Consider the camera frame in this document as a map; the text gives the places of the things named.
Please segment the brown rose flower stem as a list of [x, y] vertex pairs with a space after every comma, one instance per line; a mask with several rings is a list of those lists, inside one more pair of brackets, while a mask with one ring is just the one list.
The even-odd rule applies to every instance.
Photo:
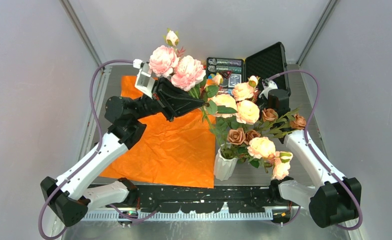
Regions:
[[290, 111], [283, 116], [273, 109], [263, 109], [255, 124], [243, 124], [236, 121], [236, 116], [225, 120], [226, 140], [221, 147], [223, 156], [227, 159], [238, 158], [242, 162], [255, 162], [259, 159], [248, 154], [249, 141], [256, 137], [282, 139], [296, 130], [304, 130], [307, 126], [305, 117], [298, 110]]

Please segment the pink carnation flower stem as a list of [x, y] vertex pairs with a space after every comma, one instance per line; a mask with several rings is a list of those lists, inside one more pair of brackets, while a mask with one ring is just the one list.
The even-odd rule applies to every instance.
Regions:
[[224, 114], [222, 108], [232, 109], [225, 106], [217, 106], [212, 98], [218, 94], [221, 84], [208, 86], [209, 78], [206, 75], [205, 66], [201, 61], [191, 55], [184, 56], [184, 49], [178, 49], [178, 34], [168, 29], [164, 36], [166, 45], [156, 48], [149, 58], [149, 68], [159, 78], [168, 79], [175, 87], [188, 92], [192, 97], [204, 101], [204, 105], [193, 110], [201, 116], [202, 122], [207, 122], [203, 133], [209, 135], [212, 143], [221, 136], [222, 131], [213, 126], [212, 114]]

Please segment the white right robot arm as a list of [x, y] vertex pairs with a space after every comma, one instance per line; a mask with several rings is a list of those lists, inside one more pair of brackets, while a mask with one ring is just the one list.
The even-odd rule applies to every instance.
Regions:
[[291, 201], [308, 210], [321, 228], [355, 219], [362, 223], [362, 186], [355, 177], [347, 178], [334, 167], [306, 129], [281, 137], [280, 142], [300, 161], [315, 187], [304, 186], [289, 176], [272, 180], [268, 196], [273, 204]]

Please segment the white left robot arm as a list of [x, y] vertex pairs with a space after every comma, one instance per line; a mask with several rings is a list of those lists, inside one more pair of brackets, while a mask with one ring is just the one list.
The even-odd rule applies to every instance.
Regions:
[[142, 118], [160, 113], [173, 121], [205, 103], [164, 77], [146, 80], [138, 77], [135, 87], [141, 91], [141, 97], [113, 96], [107, 100], [105, 118], [111, 125], [98, 144], [62, 175], [41, 181], [47, 205], [66, 227], [77, 224], [87, 212], [109, 204], [122, 203], [125, 207], [137, 204], [138, 188], [126, 178], [99, 187], [90, 185], [115, 159], [140, 141], [146, 129], [140, 122]]

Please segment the orange yellow wrapping paper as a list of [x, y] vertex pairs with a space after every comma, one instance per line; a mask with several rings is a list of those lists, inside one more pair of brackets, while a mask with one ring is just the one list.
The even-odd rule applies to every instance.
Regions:
[[[136, 77], [121, 78], [121, 94], [136, 99]], [[214, 186], [215, 142], [203, 133], [206, 121], [197, 111], [168, 121], [163, 114], [140, 120], [146, 129], [140, 141], [115, 159], [101, 177], [196, 188]]]

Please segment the small pink rose stem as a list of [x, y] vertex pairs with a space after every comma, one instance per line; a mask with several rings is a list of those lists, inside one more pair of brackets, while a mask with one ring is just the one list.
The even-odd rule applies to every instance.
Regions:
[[272, 180], [283, 180], [289, 175], [290, 161], [293, 153], [289, 151], [277, 151], [275, 144], [268, 137], [255, 137], [249, 141], [248, 154], [261, 160], [264, 167], [273, 168]]

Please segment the peach rose flower stem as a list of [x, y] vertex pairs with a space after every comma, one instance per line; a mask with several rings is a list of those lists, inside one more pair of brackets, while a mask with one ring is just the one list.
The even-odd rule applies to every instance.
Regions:
[[248, 82], [236, 84], [232, 90], [237, 106], [236, 121], [241, 124], [253, 125], [260, 117], [260, 110], [252, 100], [258, 82], [259, 77], [252, 75], [248, 78]]

